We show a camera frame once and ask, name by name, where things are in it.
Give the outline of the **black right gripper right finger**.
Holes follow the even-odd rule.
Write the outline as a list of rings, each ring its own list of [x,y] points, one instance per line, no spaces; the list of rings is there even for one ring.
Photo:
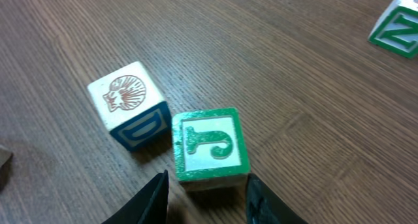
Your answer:
[[[254,173],[246,184],[246,219],[247,224],[307,224]]]

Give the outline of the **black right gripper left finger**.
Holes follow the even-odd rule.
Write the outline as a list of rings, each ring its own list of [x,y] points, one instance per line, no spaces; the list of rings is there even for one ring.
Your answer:
[[[155,175],[131,200],[103,224],[165,224],[169,197],[169,174]]]

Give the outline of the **green J wooden block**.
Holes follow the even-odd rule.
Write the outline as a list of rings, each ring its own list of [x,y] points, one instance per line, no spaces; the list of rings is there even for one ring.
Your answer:
[[[246,183],[251,166],[236,108],[182,112],[172,118],[176,177],[186,191]]]

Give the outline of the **shell picture blue D block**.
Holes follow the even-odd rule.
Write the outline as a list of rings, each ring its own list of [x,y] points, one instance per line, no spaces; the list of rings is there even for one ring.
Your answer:
[[[171,128],[168,102],[139,61],[90,83],[88,91],[107,131],[128,151]]]

